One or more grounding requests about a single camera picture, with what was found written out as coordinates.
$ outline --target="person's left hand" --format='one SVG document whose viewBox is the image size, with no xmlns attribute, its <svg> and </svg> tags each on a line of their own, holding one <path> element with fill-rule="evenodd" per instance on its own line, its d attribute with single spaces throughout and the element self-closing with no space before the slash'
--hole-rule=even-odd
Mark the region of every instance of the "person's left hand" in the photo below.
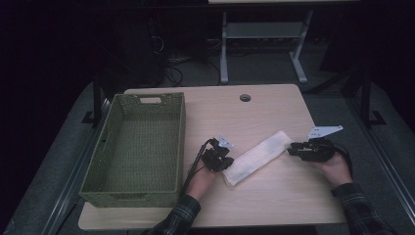
<svg viewBox="0 0 415 235">
<path fill-rule="evenodd" d="M 186 194 L 200 201 L 202 197 L 205 195 L 205 193 L 208 192 L 211 185 L 213 185 L 213 182 L 216 179 L 216 177 L 220 175 L 220 172 L 208 170 L 205 167 L 203 161 L 198 162 L 195 172 L 196 174 L 189 182 Z"/>
</svg>

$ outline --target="cable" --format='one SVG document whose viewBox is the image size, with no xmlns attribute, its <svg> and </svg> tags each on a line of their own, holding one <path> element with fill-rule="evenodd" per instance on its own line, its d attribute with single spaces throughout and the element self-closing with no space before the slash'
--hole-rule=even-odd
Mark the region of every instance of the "cable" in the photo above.
<svg viewBox="0 0 415 235">
<path fill-rule="evenodd" d="M 186 181 L 183 184 L 182 191 L 180 193 L 180 197 L 183 196 L 186 193 L 187 187 L 189 186 L 190 180 L 193 178 L 193 176 L 202 168 L 198 169 L 198 171 L 195 171 L 196 166 L 199 163 L 199 160 L 202 157 L 202 154 L 204 153 L 205 148 L 207 147 L 207 144 L 210 142 L 210 139 L 202 145 L 201 149 L 199 150 L 199 154 L 196 156 L 195 161 L 193 162 L 192 168 L 190 168 L 189 173 L 187 174 Z"/>
</svg>

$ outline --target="folded cloth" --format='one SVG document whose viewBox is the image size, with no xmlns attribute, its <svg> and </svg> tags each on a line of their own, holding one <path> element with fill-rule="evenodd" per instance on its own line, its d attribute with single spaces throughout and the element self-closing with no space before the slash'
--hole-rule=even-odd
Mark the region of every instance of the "folded cloth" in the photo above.
<svg viewBox="0 0 415 235">
<path fill-rule="evenodd" d="M 293 142 L 284 131 L 278 131 L 252 149 L 236 158 L 229 168 L 223 170 L 226 184 L 235 186 L 254 171 L 268 164 L 285 152 L 286 146 Z"/>
</svg>

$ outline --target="plaid sleeve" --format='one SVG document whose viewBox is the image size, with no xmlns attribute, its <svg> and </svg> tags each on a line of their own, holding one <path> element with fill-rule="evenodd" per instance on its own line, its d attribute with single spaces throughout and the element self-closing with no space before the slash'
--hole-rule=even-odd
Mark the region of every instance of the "plaid sleeve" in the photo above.
<svg viewBox="0 0 415 235">
<path fill-rule="evenodd" d="M 157 224 L 150 231 L 144 231 L 142 235 L 175 235 L 185 234 L 192 226 L 193 220 L 201 210 L 199 202 L 191 196 L 180 198 L 176 207 L 171 210 L 165 220 Z"/>
<path fill-rule="evenodd" d="M 397 234 L 378 215 L 358 184 L 341 185 L 335 192 L 340 198 L 350 234 Z"/>
</svg>

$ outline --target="green plastic basket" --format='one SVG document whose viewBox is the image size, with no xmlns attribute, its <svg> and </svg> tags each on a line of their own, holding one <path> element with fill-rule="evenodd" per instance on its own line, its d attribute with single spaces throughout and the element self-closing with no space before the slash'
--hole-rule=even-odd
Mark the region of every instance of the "green plastic basket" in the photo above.
<svg viewBox="0 0 415 235">
<path fill-rule="evenodd" d="M 79 195 L 98 208 L 169 208 L 182 187 L 183 93 L 115 95 Z"/>
</svg>

